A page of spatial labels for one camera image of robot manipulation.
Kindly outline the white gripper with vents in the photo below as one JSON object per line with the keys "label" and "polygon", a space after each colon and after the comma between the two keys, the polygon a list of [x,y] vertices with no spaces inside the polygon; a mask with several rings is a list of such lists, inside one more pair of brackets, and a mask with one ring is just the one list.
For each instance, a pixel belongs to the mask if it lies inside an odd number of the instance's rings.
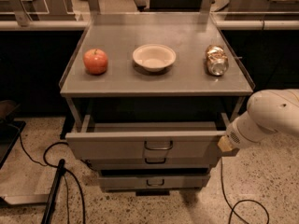
{"label": "white gripper with vents", "polygon": [[268,130],[256,124],[249,113],[245,112],[229,124],[226,136],[220,138],[218,147],[222,152],[231,152],[234,146],[245,148],[256,145],[267,135]]}

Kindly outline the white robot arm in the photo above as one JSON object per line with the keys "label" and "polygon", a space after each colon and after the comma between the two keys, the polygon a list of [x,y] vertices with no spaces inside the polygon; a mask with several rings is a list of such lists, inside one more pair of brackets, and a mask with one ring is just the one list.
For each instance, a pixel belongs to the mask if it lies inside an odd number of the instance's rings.
{"label": "white robot arm", "polygon": [[226,129],[218,142],[222,153],[259,144],[266,137],[286,133],[299,136],[299,90],[262,90],[253,93],[247,110]]}

